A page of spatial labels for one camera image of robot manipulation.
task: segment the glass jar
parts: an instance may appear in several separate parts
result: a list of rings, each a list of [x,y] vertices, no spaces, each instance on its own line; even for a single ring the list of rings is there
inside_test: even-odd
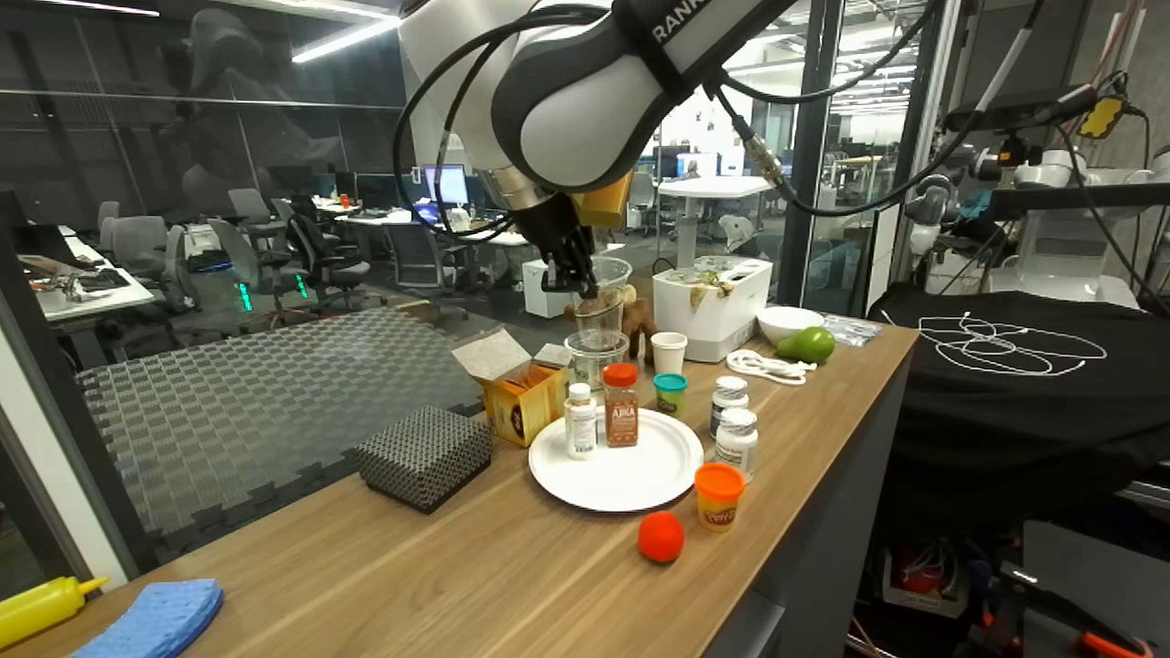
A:
[[[742,377],[719,377],[716,391],[710,393],[710,432],[719,432],[719,413],[724,408],[747,408],[748,393],[747,393],[747,378]]]
[[[607,441],[610,447],[632,447],[636,425],[638,425],[638,393],[636,393],[636,366],[632,361],[610,361],[602,369],[607,378]]]
[[[724,408],[719,432],[716,432],[716,459],[727,459],[742,471],[742,477],[752,477],[758,471],[758,413],[752,408]]]

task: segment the orange fruit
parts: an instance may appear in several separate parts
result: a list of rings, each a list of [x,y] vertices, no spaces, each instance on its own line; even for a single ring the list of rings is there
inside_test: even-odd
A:
[[[684,523],[673,512],[652,512],[636,528],[636,553],[648,564],[669,566],[673,560],[681,560],[684,538]]]

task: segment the blue cloth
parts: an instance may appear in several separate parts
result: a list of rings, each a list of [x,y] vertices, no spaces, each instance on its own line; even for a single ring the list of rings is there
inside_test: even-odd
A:
[[[219,614],[224,588],[201,579],[153,579],[75,658],[179,658]]]

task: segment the white paper plate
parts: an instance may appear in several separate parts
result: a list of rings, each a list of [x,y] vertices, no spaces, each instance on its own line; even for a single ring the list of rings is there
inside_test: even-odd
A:
[[[701,464],[698,433],[653,408],[638,408],[636,447],[596,447],[591,458],[565,454],[562,421],[547,425],[525,450],[525,466],[560,500],[590,512],[642,512],[690,490]]]

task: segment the white cup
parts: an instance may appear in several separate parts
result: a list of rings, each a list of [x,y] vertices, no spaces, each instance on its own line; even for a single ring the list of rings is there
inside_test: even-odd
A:
[[[684,374],[688,359],[688,332],[653,332],[653,374]]]

